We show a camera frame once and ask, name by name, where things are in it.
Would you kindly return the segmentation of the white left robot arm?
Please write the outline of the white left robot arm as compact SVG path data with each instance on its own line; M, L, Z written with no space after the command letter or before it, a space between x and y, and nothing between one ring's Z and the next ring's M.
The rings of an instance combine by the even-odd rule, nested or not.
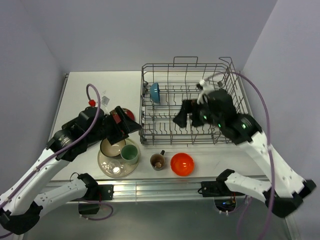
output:
M99 198L99 185L88 173L82 173L54 190L44 193L41 190L92 145L105 139L111 144L118 143L142 128L120 106L115 112L119 122L102 109L88 106L76 118L62 125L33 166L0 196L0 224L5 230L22 235L41 217L69 201Z

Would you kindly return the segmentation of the light green cup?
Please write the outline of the light green cup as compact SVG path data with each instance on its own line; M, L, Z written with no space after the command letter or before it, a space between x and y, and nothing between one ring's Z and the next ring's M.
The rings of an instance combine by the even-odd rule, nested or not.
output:
M139 151L135 145L128 144L122 148L120 155L127 164L134 165L138 161Z

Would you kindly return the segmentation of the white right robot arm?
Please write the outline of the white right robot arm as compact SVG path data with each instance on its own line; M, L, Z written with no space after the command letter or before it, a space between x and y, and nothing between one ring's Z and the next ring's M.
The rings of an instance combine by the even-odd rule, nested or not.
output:
M198 99L184 99L173 122L181 128L215 125L233 144L247 153L268 178L261 181L243 176L232 169L224 170L215 180L222 195L231 192L253 197L271 212L285 218L296 211L316 184L298 175L270 145L266 133L249 114L237 112L226 90L213 90Z

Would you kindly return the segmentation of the large cream round plate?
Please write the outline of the large cream round plate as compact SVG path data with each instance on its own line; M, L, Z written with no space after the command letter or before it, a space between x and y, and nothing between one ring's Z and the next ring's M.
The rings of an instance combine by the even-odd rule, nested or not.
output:
M141 151L130 138L111 145L107 139L100 143L97 155L98 166L110 178L130 175L138 166Z

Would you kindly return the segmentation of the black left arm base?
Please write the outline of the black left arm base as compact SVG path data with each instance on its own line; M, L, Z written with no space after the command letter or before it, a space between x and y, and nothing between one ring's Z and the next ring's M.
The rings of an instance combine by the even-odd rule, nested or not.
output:
M113 199L114 186L112 184L99 185L96 190L91 190L84 197L74 200L77 202L78 213L83 218L103 218L102 213L106 211L110 217L114 211L109 201Z

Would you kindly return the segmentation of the aluminium frame rail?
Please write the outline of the aluminium frame rail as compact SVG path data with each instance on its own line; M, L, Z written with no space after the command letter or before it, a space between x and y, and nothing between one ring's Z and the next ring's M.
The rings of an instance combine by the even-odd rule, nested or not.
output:
M23 236L25 240L255 240L267 208L253 200L220 214L217 197L198 193L199 179L114 182L113 198L101 221L79 216L75 202L50 212Z

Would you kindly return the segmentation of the dark bowl beige inside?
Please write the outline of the dark bowl beige inside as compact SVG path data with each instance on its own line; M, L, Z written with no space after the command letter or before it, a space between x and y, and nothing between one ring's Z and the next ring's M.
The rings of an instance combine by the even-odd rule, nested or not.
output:
M115 144L110 144L108 139L104 139L100 143L100 151L104 156L108 158L114 158L121 154L122 148L125 145L126 145L125 140L121 140Z

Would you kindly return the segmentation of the red floral round plate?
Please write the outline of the red floral round plate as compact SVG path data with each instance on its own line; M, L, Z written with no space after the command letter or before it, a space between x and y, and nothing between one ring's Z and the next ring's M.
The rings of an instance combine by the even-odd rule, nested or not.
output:
M135 116L131 110L127 108L122 108L122 110L131 120L135 121ZM121 119L115 110L112 111L112 116L117 124L121 122Z

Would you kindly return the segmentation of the clear glass cup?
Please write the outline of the clear glass cup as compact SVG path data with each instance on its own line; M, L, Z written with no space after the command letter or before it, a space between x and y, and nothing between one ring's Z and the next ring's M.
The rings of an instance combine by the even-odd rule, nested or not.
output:
M106 165L106 170L111 175L119 175L122 171L122 165L118 160L111 160Z

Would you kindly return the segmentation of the orange plastic bowl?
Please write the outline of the orange plastic bowl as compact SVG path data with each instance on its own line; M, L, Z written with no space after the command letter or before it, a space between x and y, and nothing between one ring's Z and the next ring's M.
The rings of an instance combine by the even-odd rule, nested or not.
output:
M177 153L170 160L171 170L180 177L189 176L194 168L195 162L193 158L187 153Z

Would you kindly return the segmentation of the blue ceramic bowl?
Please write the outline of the blue ceramic bowl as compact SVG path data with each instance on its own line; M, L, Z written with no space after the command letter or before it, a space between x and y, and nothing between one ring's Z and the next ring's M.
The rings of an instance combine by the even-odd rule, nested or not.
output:
M153 83L150 86L150 99L156 103L159 104L161 99L160 99L160 88L159 88L159 84L157 82Z

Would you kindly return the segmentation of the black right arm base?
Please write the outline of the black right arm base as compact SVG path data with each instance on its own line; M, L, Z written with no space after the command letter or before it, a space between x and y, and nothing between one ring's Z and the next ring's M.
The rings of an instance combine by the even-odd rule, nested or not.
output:
M241 209L247 196L243 193L230 191L222 182L202 181L197 193L203 198L214 198L214 206L219 214L229 215L231 212Z

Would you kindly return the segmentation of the dark brown mug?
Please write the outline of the dark brown mug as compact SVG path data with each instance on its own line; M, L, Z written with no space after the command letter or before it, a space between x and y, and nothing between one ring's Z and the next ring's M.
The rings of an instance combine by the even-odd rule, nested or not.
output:
M160 171L164 168L166 159L165 159L165 150L162 150L160 153L155 153L150 157L150 164L155 171Z

